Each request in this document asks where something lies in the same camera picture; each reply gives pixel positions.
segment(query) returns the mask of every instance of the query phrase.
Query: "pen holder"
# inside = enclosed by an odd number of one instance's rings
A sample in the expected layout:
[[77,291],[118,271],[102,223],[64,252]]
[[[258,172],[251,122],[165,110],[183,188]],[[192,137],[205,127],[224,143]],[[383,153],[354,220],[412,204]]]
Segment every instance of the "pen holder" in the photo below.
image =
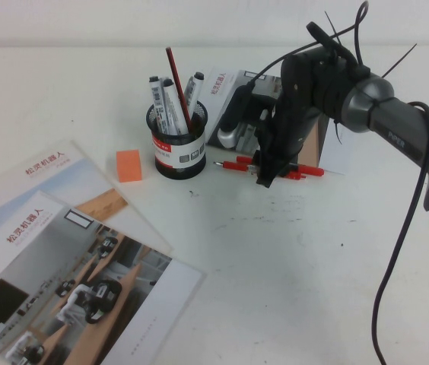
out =
[[152,132],[155,149],[155,166],[169,179],[190,179],[206,165],[205,125],[208,112],[200,102],[191,118],[192,130],[187,135],[166,135],[159,132],[154,106],[147,111],[147,125]]

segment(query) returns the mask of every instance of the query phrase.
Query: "red pen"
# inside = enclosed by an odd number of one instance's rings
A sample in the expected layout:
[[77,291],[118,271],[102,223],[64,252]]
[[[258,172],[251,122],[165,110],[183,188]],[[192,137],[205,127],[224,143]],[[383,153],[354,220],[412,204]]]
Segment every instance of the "red pen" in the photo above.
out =
[[[227,170],[236,170],[244,173],[256,173],[258,170],[258,167],[255,165],[250,165],[250,164],[240,163],[240,162],[224,161],[224,162],[214,162],[214,164],[221,166]],[[306,177],[299,171],[291,171],[286,176],[281,176],[281,177],[284,177],[285,179],[292,179],[292,180],[306,179]]]
[[189,118],[189,111],[187,109],[186,98],[184,97],[183,88],[181,86],[181,81],[179,79],[179,74],[177,74],[176,63],[174,62],[174,56],[172,54],[172,49],[170,47],[166,48],[167,58],[169,59],[170,70],[172,71],[172,76],[174,79],[174,84],[176,85],[177,95],[179,96],[179,102],[183,108],[184,119],[186,120],[187,129],[191,131],[191,118]]
[[[252,163],[252,158],[248,156],[237,156],[237,162],[240,163]],[[320,169],[319,167],[311,167],[306,165],[297,165],[298,173],[305,173],[306,175],[312,175],[312,176],[323,176],[324,170]]]

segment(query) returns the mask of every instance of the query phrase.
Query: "orange eraser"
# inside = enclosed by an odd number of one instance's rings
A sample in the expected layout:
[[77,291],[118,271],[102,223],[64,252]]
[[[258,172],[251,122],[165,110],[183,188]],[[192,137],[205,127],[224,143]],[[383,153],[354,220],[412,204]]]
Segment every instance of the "orange eraser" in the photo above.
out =
[[117,151],[116,171],[121,183],[141,180],[140,155],[138,150]]

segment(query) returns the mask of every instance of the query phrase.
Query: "black cable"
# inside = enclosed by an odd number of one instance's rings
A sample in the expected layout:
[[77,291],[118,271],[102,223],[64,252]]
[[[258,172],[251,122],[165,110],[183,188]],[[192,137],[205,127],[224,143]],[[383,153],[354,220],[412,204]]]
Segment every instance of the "black cable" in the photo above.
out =
[[404,243],[405,235],[411,225],[412,217],[414,216],[415,209],[418,206],[419,197],[421,196],[422,187],[424,186],[424,181],[426,179],[427,169],[429,168],[429,106],[419,101],[415,101],[413,103],[409,103],[412,106],[418,106],[424,111],[424,121],[426,123],[427,129],[427,144],[426,144],[426,152],[424,155],[424,160],[422,162],[421,172],[419,173],[418,182],[415,186],[414,195],[412,196],[411,204],[409,205],[409,209],[407,211],[407,215],[405,216],[404,224],[400,230],[399,238],[397,239],[396,246],[392,252],[392,256],[390,257],[389,264],[385,271],[385,275],[383,276],[382,282],[380,283],[379,290],[377,291],[377,295],[375,296],[375,301],[373,303],[373,312],[372,312],[372,342],[373,348],[377,353],[377,356],[382,365],[386,365],[385,359],[383,358],[382,351],[380,351],[379,341],[377,337],[377,319],[379,315],[379,307],[380,301],[382,300],[383,291],[386,288],[387,283],[389,282],[390,275],[394,267],[396,266],[397,258],[399,257],[400,249],[402,248],[402,244]]
[[412,48],[409,50],[409,51],[407,51],[407,53],[406,54],[404,54],[401,58],[400,58],[400,60],[399,61],[397,61],[396,63],[394,63],[394,65],[391,67],[391,68],[389,68],[389,70],[385,73],[385,74],[383,74],[383,76],[382,76],[382,78],[385,78],[390,72],[392,72],[392,70],[395,68],[395,67],[397,67],[397,65],[400,63],[400,62],[402,62],[403,60],[404,60],[404,58],[405,57],[407,57],[407,55],[410,53],[410,52],[412,52],[412,50],[417,46],[418,44],[416,43],[415,45],[413,45],[412,46]]
[[326,14],[326,17],[328,18],[329,25],[331,25],[331,28],[333,29],[333,33],[336,35],[336,39],[338,40],[339,45],[342,46],[342,42],[341,40],[339,40],[339,35],[336,34],[335,26],[333,25],[333,22],[331,21],[331,19],[329,19],[328,13],[326,13],[325,11],[324,14]]
[[[365,7],[366,10],[361,14],[361,17],[359,18],[358,24],[360,24],[363,19],[365,19],[365,16],[367,15],[368,12],[368,2],[364,2],[360,8]],[[331,36],[331,38],[336,38],[339,37],[343,34],[348,33],[349,31],[353,30],[355,28],[356,24],[353,24],[351,27],[345,28],[344,30],[340,30],[338,33],[333,34]],[[263,70],[261,70],[261,72],[259,72],[257,75],[255,75],[254,78],[252,78],[250,81],[251,82],[255,82],[255,80],[258,80],[262,75],[264,75],[268,70],[270,70],[272,67],[274,67],[275,65],[277,65],[280,61],[283,61],[286,57],[291,56],[291,55],[295,55],[296,53],[305,51],[306,49],[309,49],[311,47],[317,46],[318,42],[312,42],[310,44],[307,44],[305,46],[302,46],[298,49],[295,49],[294,51],[291,51],[289,53],[286,53],[285,55],[283,55],[282,57],[279,57],[278,59],[276,59],[275,61],[269,63],[266,67],[264,67]]]
[[362,17],[365,18],[365,15],[367,15],[368,12],[368,2],[363,2],[362,5],[360,5],[357,17],[354,21],[354,52],[357,55],[358,64],[362,66],[364,64],[363,60],[361,59],[361,53],[360,53],[360,38],[359,38],[359,30],[360,30],[360,23],[362,21]]

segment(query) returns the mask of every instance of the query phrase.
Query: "white marker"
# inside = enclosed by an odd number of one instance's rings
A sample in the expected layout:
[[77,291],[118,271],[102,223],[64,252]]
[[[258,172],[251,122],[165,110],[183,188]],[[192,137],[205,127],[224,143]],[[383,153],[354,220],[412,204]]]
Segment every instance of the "white marker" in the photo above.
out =
[[205,76],[201,72],[196,72],[194,76],[189,79],[189,83],[186,87],[184,97],[186,98],[187,110],[190,118],[194,115],[194,109],[198,103],[199,93],[201,93],[204,80]]
[[169,122],[167,121],[168,116],[166,103],[164,100],[164,93],[162,92],[162,83],[157,76],[150,77],[148,81],[151,85],[152,97],[154,98],[154,110],[157,117],[157,128],[159,129],[159,132],[168,135]]
[[164,80],[164,93],[166,95],[167,115],[176,127],[176,134],[187,135],[189,130],[184,119],[183,108],[181,107],[176,87],[169,78]]

